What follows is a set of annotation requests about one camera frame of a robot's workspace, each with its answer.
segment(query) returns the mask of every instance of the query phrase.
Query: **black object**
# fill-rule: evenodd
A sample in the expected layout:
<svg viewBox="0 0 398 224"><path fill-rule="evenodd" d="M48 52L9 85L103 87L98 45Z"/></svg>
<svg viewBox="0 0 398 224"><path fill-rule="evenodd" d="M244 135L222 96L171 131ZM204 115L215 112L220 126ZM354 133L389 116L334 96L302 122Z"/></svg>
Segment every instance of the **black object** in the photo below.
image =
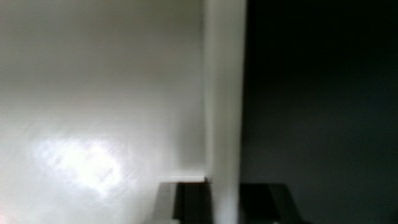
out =
<svg viewBox="0 0 398 224"><path fill-rule="evenodd" d="M213 224L208 182L178 183L172 219L181 224Z"/></svg>
<svg viewBox="0 0 398 224"><path fill-rule="evenodd" d="M240 185L240 223L307 224L284 184Z"/></svg>

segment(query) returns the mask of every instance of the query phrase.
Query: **vertical edge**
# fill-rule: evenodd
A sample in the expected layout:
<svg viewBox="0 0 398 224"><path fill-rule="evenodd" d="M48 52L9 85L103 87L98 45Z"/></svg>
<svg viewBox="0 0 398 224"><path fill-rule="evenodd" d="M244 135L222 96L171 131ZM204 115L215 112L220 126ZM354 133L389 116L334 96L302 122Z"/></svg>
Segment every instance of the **vertical edge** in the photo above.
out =
<svg viewBox="0 0 398 224"><path fill-rule="evenodd" d="M238 223L245 0L204 0L206 174L215 224Z"/></svg>

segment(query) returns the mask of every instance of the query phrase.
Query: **white surface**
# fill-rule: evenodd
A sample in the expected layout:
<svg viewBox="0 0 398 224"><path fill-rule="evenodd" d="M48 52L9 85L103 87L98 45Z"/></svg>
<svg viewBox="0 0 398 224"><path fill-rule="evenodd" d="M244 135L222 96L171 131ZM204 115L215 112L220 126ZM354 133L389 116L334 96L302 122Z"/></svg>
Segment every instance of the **white surface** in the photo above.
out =
<svg viewBox="0 0 398 224"><path fill-rule="evenodd" d="M199 0L0 3L0 224L140 224L203 176Z"/></svg>
<svg viewBox="0 0 398 224"><path fill-rule="evenodd" d="M206 0L206 164L215 223L238 222L245 0Z"/></svg>

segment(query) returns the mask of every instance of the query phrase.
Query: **glossy surface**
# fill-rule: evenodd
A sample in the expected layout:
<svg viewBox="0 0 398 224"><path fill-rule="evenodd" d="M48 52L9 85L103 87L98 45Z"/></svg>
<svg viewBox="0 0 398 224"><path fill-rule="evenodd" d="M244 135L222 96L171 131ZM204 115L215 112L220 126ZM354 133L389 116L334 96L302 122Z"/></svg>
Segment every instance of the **glossy surface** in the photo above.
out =
<svg viewBox="0 0 398 224"><path fill-rule="evenodd" d="M203 176L199 0L0 3L0 224L140 224Z"/></svg>

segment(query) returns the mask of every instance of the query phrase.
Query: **dark wall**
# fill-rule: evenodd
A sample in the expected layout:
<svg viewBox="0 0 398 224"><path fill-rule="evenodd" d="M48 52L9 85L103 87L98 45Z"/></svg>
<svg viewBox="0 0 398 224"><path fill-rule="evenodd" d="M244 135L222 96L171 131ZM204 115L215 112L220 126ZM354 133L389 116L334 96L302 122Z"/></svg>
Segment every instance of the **dark wall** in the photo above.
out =
<svg viewBox="0 0 398 224"><path fill-rule="evenodd" d="M251 0L242 182L316 224L398 223L398 1Z"/></svg>

